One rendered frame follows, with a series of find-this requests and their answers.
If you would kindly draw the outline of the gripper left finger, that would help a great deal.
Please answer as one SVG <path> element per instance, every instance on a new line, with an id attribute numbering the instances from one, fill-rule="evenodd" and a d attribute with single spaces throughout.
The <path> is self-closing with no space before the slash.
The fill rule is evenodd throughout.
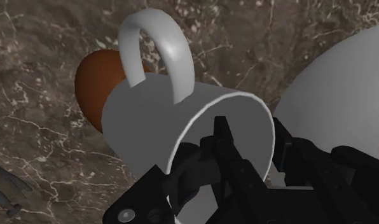
<path id="1" fill-rule="evenodd" d="M 267 224 L 268 189 L 234 145 L 225 116 L 199 145 L 181 143 L 170 174 L 152 166 L 104 213 L 102 224 Z"/>

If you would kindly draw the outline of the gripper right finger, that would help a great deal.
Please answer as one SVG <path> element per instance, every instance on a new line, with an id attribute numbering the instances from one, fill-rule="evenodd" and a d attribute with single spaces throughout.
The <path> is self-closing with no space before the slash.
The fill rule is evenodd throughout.
<path id="1" fill-rule="evenodd" d="M 379 160 L 350 146 L 329 153 L 293 137 L 275 118 L 273 163 L 288 186 L 309 183 L 328 219 L 323 224 L 379 224 Z"/>

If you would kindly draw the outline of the white mug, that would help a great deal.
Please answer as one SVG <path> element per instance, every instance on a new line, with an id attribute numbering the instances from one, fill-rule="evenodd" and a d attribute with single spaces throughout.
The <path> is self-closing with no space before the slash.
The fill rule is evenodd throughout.
<path id="1" fill-rule="evenodd" d="M 140 31 L 154 41 L 167 75 L 144 72 Z M 266 178 L 275 143 L 270 110 L 252 93 L 195 81 L 188 42 L 170 15 L 148 8 L 128 16 L 118 42 L 126 78 L 107 98 L 102 132 L 135 177 L 153 165 L 169 173 L 179 143 L 198 143 L 225 116 L 239 153 Z"/>

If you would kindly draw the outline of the large white round vessel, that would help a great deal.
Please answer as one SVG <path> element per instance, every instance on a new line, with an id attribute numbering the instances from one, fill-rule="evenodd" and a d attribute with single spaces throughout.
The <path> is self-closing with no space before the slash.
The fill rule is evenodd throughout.
<path id="1" fill-rule="evenodd" d="M 326 152 L 347 145 L 379 159 L 379 25 L 317 57 L 284 92 L 274 115 L 290 134 Z"/>

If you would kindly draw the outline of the orange-brown round object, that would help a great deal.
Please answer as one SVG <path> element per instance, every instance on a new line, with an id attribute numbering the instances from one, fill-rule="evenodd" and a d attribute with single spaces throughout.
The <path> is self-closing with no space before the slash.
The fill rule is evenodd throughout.
<path id="1" fill-rule="evenodd" d="M 116 50 L 94 51 L 79 63 L 74 81 L 76 100 L 85 118 L 99 132 L 102 132 L 102 110 L 108 95 L 124 79 Z"/>

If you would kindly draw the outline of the grey kitchen utensil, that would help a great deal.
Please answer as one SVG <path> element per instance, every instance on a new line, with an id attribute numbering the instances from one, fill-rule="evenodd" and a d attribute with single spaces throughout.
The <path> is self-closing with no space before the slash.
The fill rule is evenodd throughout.
<path id="1" fill-rule="evenodd" d="M 9 184 L 14 191 L 20 194 L 21 197 L 26 198 L 24 191 L 31 192 L 32 188 L 22 179 L 14 175 L 13 173 L 5 170 L 0 166 L 0 180 L 4 180 Z"/>

